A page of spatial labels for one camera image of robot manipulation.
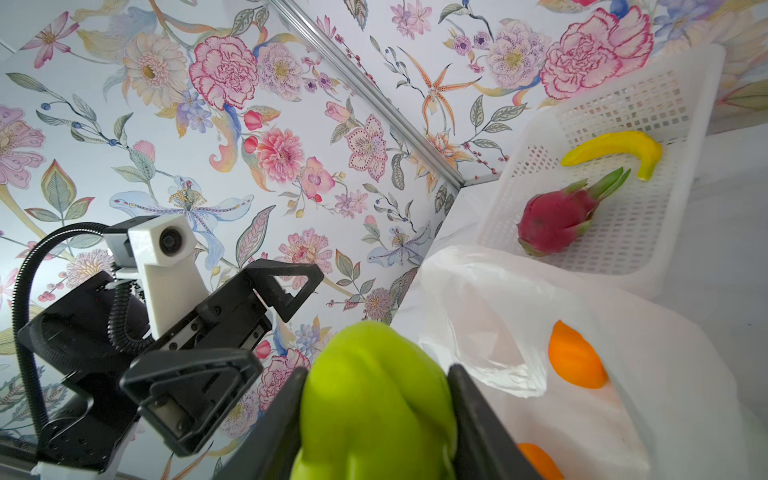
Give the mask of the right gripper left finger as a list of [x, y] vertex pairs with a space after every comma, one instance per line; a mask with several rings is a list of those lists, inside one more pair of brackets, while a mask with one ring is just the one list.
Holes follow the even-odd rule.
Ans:
[[296, 368], [215, 480], [289, 479], [301, 447], [300, 405], [309, 371]]

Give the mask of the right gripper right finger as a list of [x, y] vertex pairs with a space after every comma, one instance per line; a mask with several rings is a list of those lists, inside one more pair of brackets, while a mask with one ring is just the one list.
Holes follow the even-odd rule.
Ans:
[[458, 427], [453, 460], [457, 479], [540, 480], [466, 369], [452, 365], [447, 374]]

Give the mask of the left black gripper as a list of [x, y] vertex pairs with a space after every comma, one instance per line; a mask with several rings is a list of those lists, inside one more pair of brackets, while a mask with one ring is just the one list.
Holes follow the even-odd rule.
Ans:
[[[266, 306], [288, 323], [324, 280], [314, 263], [259, 259], [242, 272], [249, 282], [214, 292], [120, 379], [139, 415], [180, 457], [203, 449], [262, 373], [253, 350], [272, 330]], [[292, 292], [284, 277], [305, 282]]]

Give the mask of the green pepper fruit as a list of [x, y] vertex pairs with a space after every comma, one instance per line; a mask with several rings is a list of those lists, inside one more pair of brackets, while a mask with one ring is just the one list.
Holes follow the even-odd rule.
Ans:
[[342, 330], [300, 405], [294, 479], [453, 479], [458, 429], [447, 376], [390, 326]]

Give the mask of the white translucent plastic bag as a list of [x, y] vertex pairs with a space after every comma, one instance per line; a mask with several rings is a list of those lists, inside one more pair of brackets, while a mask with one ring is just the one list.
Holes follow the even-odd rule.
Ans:
[[767, 429], [681, 315], [545, 263], [464, 245], [427, 258], [393, 327], [468, 372], [567, 479], [763, 479]]

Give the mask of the pink dragon fruit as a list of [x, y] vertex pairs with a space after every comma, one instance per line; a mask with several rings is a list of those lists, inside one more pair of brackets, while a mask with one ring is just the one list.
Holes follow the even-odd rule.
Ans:
[[517, 224], [518, 243], [534, 257], [563, 252], [587, 232], [597, 208], [630, 173], [630, 169], [618, 168], [593, 184], [582, 179], [532, 197]]

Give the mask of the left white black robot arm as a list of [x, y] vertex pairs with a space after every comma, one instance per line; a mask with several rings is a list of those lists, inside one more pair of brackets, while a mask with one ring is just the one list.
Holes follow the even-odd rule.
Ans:
[[268, 311], [290, 320], [323, 279], [316, 265], [260, 259], [214, 292], [181, 264], [158, 268], [142, 297], [103, 272], [75, 288], [18, 334], [74, 394], [43, 423], [40, 476], [114, 476], [142, 420], [174, 454], [200, 452], [262, 373], [253, 350]]

